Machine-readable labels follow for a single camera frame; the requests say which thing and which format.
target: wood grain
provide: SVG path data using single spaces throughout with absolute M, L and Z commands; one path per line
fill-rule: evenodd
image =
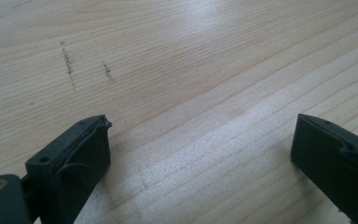
M 358 134 L 358 0 L 0 0 L 0 174 L 114 123 L 76 223 L 349 223 L 290 162 L 298 113 Z

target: clamp jaw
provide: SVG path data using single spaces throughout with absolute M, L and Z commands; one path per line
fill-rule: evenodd
M 105 115 L 83 119 L 26 163 L 27 175 L 0 175 L 0 224 L 73 223 L 110 164 Z
M 358 136 L 336 124 L 298 115 L 292 162 L 358 224 Z

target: black clamp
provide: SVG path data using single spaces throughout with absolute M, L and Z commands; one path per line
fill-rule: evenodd
M 358 224 L 358 136 L 336 124 L 298 115 L 292 162 Z
M 110 164 L 105 115 L 83 119 L 26 163 L 27 175 L 0 175 L 0 224 L 73 223 Z

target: pencil mark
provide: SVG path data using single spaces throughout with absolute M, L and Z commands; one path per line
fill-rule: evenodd
M 104 67 L 104 69 L 105 69 L 105 74 L 106 74 L 107 78 L 109 78 L 109 81 L 115 82 L 115 81 L 113 80 L 112 75 L 110 74 L 110 68 L 106 65 L 106 63 L 102 63 L 102 65 L 103 65 L 103 67 Z
M 18 3 L 17 5 L 14 5 L 12 8 L 18 8 L 18 7 L 22 7 L 28 3 L 32 3 L 32 0 L 26 1 L 26 2 L 22 2 L 22 3 Z
M 74 72 L 72 64 L 74 63 L 74 60 L 69 56 L 68 52 L 63 47 L 64 44 L 65 44 L 65 41 L 62 41 L 61 46 L 62 46 L 63 58 L 65 59 L 65 65 L 66 65 L 66 69 L 67 69 L 69 78 L 71 79 L 71 84 L 74 87 L 74 89 L 76 89 L 74 78 L 72 77 L 72 73 Z

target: wooden table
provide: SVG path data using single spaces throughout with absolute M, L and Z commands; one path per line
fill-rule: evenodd
M 0 0 L 0 175 L 114 123 L 76 223 L 349 223 L 290 162 L 298 113 L 358 134 L 358 0 Z

